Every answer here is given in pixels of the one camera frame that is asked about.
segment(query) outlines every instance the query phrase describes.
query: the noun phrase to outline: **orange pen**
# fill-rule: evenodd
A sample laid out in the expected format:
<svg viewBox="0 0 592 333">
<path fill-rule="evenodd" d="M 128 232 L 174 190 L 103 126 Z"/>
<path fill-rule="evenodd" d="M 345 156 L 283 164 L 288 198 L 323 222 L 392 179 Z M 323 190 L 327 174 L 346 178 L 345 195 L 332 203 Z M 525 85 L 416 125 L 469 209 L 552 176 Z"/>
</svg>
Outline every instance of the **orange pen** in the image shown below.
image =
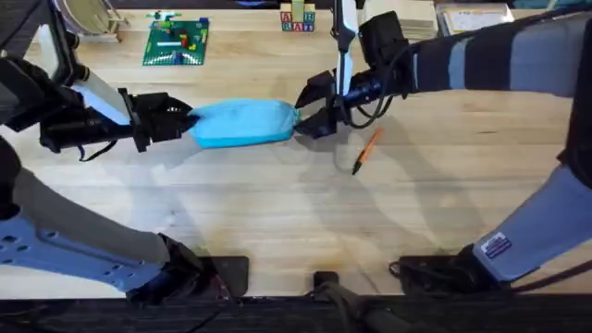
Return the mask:
<svg viewBox="0 0 592 333">
<path fill-rule="evenodd" d="M 376 129 L 376 132 L 374 132 L 374 135 L 372 135 L 372 138 L 370 138 L 370 141 L 366 144 L 366 146 L 364 147 L 364 149 L 362 150 L 362 152 L 360 153 L 358 158 L 355 160 L 355 164 L 353 164 L 353 170 L 351 171 L 352 175 L 355 175 L 358 172 L 358 170 L 360 170 L 360 167 L 362 167 L 362 164 L 366 161 L 368 156 L 370 156 L 370 154 L 374 150 L 374 146 L 375 146 L 376 142 L 378 141 L 378 139 L 380 139 L 380 136 L 382 136 L 383 131 L 384 130 L 382 128 Z"/>
</svg>

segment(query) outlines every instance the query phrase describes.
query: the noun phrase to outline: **black cable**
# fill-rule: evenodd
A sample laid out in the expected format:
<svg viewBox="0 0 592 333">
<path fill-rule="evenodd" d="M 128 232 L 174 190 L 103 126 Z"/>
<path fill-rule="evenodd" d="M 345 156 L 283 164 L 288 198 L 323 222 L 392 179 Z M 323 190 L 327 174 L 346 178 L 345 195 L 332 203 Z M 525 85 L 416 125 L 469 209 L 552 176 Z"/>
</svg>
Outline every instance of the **black cable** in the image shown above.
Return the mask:
<svg viewBox="0 0 592 333">
<path fill-rule="evenodd" d="M 592 269 L 592 260 L 588 260 L 580 265 L 574 266 L 560 273 L 554 274 L 550 277 L 543 277 L 540 280 L 527 283 L 523 286 L 515 287 L 510 289 L 512 293 L 527 292 L 531 290 L 538 290 L 549 285 L 564 281 L 568 278 L 573 278 L 580 274 L 583 274 Z"/>
<path fill-rule="evenodd" d="M 17 32 L 20 31 L 20 29 L 22 29 L 22 26 L 25 25 L 35 10 L 37 10 L 42 1 L 43 0 L 37 0 L 31 7 L 29 7 L 29 10 L 27 10 L 25 16 L 21 19 L 17 26 L 2 40 L 2 42 L 0 42 L 0 50 L 4 49 L 8 42 L 12 40 L 12 38 L 17 34 Z"/>
<path fill-rule="evenodd" d="M 99 157 L 100 155 L 110 151 L 111 149 L 113 149 L 113 147 L 115 147 L 115 145 L 117 144 L 117 140 L 115 141 L 111 141 L 107 146 L 105 146 L 105 148 L 101 149 L 100 151 L 92 154 L 91 156 L 89 156 L 88 158 L 84 158 L 84 156 L 86 155 L 86 151 L 84 151 L 84 147 L 82 147 L 82 145 L 78 145 L 78 151 L 80 152 L 80 158 L 79 158 L 79 162 L 91 162 L 93 159 Z"/>
<path fill-rule="evenodd" d="M 208 325 L 211 321 L 213 321 L 214 319 L 216 319 L 218 317 L 218 315 L 220 315 L 220 313 L 222 313 L 222 310 L 224 310 L 225 307 L 221 307 L 217 310 L 215 310 L 214 312 L 212 312 L 212 314 L 208 315 L 204 320 L 202 320 L 199 324 L 197 324 L 196 326 L 194 326 L 192 329 L 186 331 L 185 333 L 194 333 L 197 332 L 198 330 L 204 328 L 206 325 Z"/>
<path fill-rule="evenodd" d="M 341 318 L 341 322 L 345 327 L 345 333 L 353 333 L 353 327 L 355 327 L 355 323 L 352 322 L 352 317 L 348 312 L 348 306 L 346 305 L 346 301 L 338 292 L 333 292 L 333 290 L 327 285 L 322 284 L 318 286 L 313 291 L 305 294 L 304 297 L 313 297 L 315 295 L 324 295 L 329 300 L 331 300 L 338 308 L 339 317 Z"/>
<path fill-rule="evenodd" d="M 391 72 L 393 71 L 393 69 L 395 68 L 395 65 L 397 64 L 397 62 L 399 61 L 399 59 L 401 59 L 401 57 L 408 52 L 410 49 L 410 45 L 402 48 L 390 61 L 390 63 L 387 66 L 387 69 L 385 70 L 384 74 L 383 74 L 383 78 L 382 78 L 382 88 L 380 89 L 380 97 L 378 99 L 378 105 L 376 106 L 376 109 L 374 111 L 374 113 L 372 115 L 368 114 L 367 112 L 365 112 L 365 110 L 363 111 L 363 115 L 368 117 L 368 120 L 362 124 L 356 124 L 353 122 L 352 119 L 350 119 L 349 124 L 350 126 L 352 126 L 353 128 L 357 129 L 357 130 L 361 130 L 361 129 L 365 129 L 368 126 L 372 125 L 372 123 L 375 122 L 375 120 L 377 120 L 378 118 L 384 116 L 387 111 L 389 110 L 390 107 L 390 103 L 392 102 L 392 97 L 390 96 L 387 100 L 387 103 L 385 104 L 385 107 L 383 108 L 383 103 L 385 101 L 385 98 L 387 97 L 387 90 L 388 90 L 388 86 L 389 86 L 389 77 L 392 75 Z M 345 113 L 345 107 L 343 105 L 340 105 L 340 107 L 342 107 L 342 112 Z"/>
</svg>

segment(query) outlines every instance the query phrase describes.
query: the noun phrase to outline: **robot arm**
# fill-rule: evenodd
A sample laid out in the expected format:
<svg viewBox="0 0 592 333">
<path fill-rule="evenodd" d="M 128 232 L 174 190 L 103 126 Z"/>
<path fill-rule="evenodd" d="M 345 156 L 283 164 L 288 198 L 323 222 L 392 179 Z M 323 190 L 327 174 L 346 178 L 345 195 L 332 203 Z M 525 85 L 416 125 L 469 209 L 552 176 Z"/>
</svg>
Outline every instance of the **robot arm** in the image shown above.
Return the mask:
<svg viewBox="0 0 592 333">
<path fill-rule="evenodd" d="M 76 36 L 50 0 L 47 7 L 43 68 L 0 58 L 0 125 L 21 131 L 39 123 L 41 144 L 55 153 L 128 137 L 143 152 L 193 126 L 197 119 L 181 101 L 166 93 L 116 91 L 79 64 L 72 51 Z M 246 292 L 247 258 L 198 257 L 163 234 L 126 228 L 79 206 L 23 168 L 2 137 L 0 159 L 0 264 L 104 282 L 136 303 Z"/>
<path fill-rule="evenodd" d="M 586 12 L 574 14 L 583 9 Z M 573 97 L 561 165 L 545 185 L 498 228 L 456 256 L 402 257 L 393 263 L 390 270 L 401 279 L 406 293 L 507 289 L 510 282 L 592 238 L 588 223 L 592 218 L 592 166 L 587 148 L 592 126 L 590 9 L 563 9 L 412 45 L 402 37 L 396 14 L 386 13 L 360 27 L 370 69 L 353 76 L 343 105 L 332 102 L 329 72 L 309 80 L 298 107 L 328 97 L 325 107 L 297 127 L 301 134 L 314 138 L 335 132 L 339 121 L 352 125 L 352 108 L 386 95 L 404 98 L 408 93 L 468 89 Z M 370 122 L 384 111 L 377 109 Z"/>
<path fill-rule="evenodd" d="M 133 96 L 116 90 L 80 64 L 78 36 L 66 31 L 61 14 L 47 2 L 49 24 L 40 28 L 38 66 L 0 58 L 0 124 L 14 131 L 40 125 L 40 143 L 54 153 L 97 142 L 133 138 L 139 152 L 151 142 L 176 140 L 197 117 L 168 96 Z"/>
</svg>

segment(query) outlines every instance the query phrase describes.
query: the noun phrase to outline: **wooden surface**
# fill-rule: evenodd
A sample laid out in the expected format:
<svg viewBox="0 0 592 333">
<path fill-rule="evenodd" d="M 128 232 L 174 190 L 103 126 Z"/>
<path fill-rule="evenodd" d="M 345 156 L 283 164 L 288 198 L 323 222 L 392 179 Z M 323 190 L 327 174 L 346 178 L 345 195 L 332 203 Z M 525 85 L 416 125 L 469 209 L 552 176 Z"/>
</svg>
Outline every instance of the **wooden surface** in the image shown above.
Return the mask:
<svg viewBox="0 0 592 333">
<path fill-rule="evenodd" d="M 280 31 L 277 12 L 200 11 L 212 33 L 205 66 L 143 68 L 149 19 L 125 12 L 123 43 L 80 47 L 80 60 L 132 93 L 168 92 L 195 106 L 229 97 L 294 102 L 306 79 L 335 66 L 330 16 L 314 34 Z M 29 59 L 38 58 L 32 46 Z M 359 47 L 354 61 L 364 69 Z M 294 138 L 200 151 L 189 137 L 137 154 L 131 140 L 87 164 L 51 154 L 37 129 L 0 133 L 23 164 L 76 203 L 190 248 L 251 258 L 249 295 L 299 295 L 316 270 L 335 270 L 360 293 L 400 292 L 387 263 L 402 254 L 456 252 L 496 227 L 557 165 L 571 100 L 537 93 L 442 92 L 397 99 L 385 134 L 356 177 L 374 128 L 316 142 Z M 545 265 L 540 278 L 589 258 L 585 245 Z M 0 267 L 2 298 L 123 297 L 100 283 Z M 586 276 L 548 292 L 592 291 Z"/>
</svg>

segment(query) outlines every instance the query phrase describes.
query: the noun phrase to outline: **blue pouch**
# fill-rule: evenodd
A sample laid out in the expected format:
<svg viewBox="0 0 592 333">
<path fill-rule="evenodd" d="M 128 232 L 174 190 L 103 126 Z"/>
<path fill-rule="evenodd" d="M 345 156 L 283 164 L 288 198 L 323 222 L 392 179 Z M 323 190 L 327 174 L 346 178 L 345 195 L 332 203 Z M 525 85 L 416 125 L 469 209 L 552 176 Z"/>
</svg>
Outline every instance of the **blue pouch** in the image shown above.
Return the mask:
<svg viewBox="0 0 592 333">
<path fill-rule="evenodd" d="M 202 148 L 236 147 L 278 142 L 291 137 L 300 112 L 277 100 L 231 99 L 199 107 L 189 134 Z"/>
</svg>

